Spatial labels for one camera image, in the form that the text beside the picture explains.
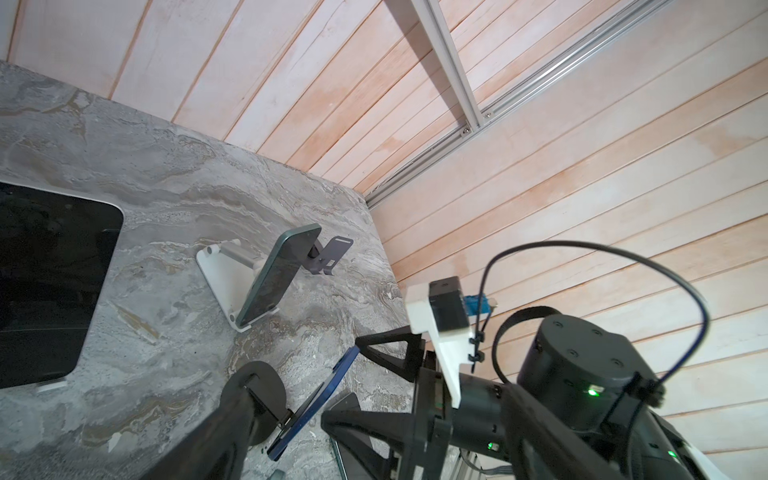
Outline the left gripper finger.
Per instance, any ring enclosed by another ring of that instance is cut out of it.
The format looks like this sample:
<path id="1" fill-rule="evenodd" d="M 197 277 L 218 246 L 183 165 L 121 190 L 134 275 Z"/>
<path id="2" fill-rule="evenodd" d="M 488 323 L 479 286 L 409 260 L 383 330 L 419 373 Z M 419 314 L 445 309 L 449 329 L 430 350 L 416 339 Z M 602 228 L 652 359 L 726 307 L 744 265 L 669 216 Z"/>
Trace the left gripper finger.
<path id="1" fill-rule="evenodd" d="M 240 389 L 141 479 L 240 479 L 254 422 L 253 398 Z"/>

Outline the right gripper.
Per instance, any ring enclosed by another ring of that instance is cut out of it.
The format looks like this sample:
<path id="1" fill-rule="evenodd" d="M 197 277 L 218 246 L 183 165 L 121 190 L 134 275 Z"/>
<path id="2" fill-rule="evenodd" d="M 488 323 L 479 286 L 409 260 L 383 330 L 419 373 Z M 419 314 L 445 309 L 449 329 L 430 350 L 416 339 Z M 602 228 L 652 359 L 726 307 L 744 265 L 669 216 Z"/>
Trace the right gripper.
<path id="1" fill-rule="evenodd" d="M 436 354 L 409 327 L 355 339 L 360 354 L 414 384 L 409 413 L 328 409 L 322 429 L 374 479 L 438 479 L 447 450 L 510 461 L 502 425 L 502 385 L 461 373 L 460 406 L 454 408 Z"/>

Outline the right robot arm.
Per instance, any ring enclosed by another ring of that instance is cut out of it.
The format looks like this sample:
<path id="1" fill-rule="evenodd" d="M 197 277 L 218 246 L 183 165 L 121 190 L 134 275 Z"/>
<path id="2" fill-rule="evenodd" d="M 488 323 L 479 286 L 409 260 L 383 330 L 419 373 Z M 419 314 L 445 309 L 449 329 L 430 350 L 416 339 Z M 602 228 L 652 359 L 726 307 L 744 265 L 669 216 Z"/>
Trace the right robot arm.
<path id="1" fill-rule="evenodd" d="M 722 472 L 655 413 L 665 388 L 627 338 L 538 306 L 506 328 L 538 331 L 514 381 L 450 368 L 409 336 L 404 360 L 365 356 L 415 385 L 410 412 L 329 410 L 323 430 L 375 479 L 437 479 L 447 450 L 500 461 L 518 479 L 719 479 Z"/>

